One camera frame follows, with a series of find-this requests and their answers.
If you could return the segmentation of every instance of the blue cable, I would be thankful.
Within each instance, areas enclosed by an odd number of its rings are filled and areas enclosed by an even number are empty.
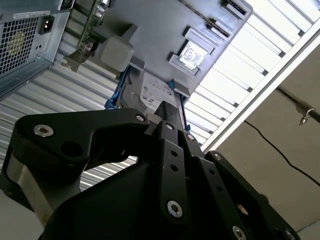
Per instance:
[[[126,77],[128,75],[128,72],[130,71],[130,65],[126,67],[126,69],[121,73],[120,78],[119,78],[119,83],[116,86],[114,93],[110,99],[108,99],[104,105],[104,108],[106,110],[112,110],[116,108],[116,103],[120,94],[120,91],[125,83]]]

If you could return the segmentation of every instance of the power socket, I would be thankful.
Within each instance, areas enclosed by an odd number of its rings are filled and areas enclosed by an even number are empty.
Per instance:
[[[54,22],[55,22],[54,16],[44,16],[40,26],[39,34],[44,35],[44,34],[50,33],[54,25]]]

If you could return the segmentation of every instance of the ventilation grille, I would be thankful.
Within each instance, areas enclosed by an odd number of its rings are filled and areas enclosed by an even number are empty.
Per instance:
[[[27,62],[38,17],[5,22],[0,45],[0,77]]]

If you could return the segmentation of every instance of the black cable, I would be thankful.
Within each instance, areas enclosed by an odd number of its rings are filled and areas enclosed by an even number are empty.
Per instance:
[[[248,124],[250,127],[252,127],[254,130],[256,130],[259,135],[268,143],[270,144],[271,147],[273,147],[283,158],[284,160],[288,163],[288,165],[290,167],[292,167],[293,169],[297,170],[298,172],[302,173],[303,175],[305,175],[308,179],[310,179],[311,181],[313,181],[315,184],[317,184],[320,187],[320,183],[318,181],[316,181],[312,176],[310,176],[309,174],[305,173],[304,171],[302,171],[301,169],[297,168],[296,166],[292,165],[291,162],[288,160],[288,158],[275,146],[273,145],[268,139],[266,139],[266,137],[261,133],[261,131],[255,127],[254,125],[252,125],[250,122],[244,121],[246,124]]]
[[[185,105],[184,105],[184,97],[180,94],[180,102],[181,102],[181,109],[182,109],[182,116],[183,116],[183,122],[184,122],[184,130],[187,130],[187,118],[186,118],[186,111],[185,111]]]

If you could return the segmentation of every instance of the metal pipe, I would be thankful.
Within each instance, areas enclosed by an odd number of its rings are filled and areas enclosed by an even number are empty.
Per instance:
[[[292,104],[295,105],[295,109],[298,113],[302,114],[302,119],[298,122],[298,125],[303,125],[306,123],[308,118],[313,118],[318,123],[320,123],[320,115],[316,111],[314,107],[312,107],[309,103],[301,100],[297,96],[295,96],[292,92],[289,92],[285,88],[278,86],[277,90],[281,93],[286,99],[288,99]]]

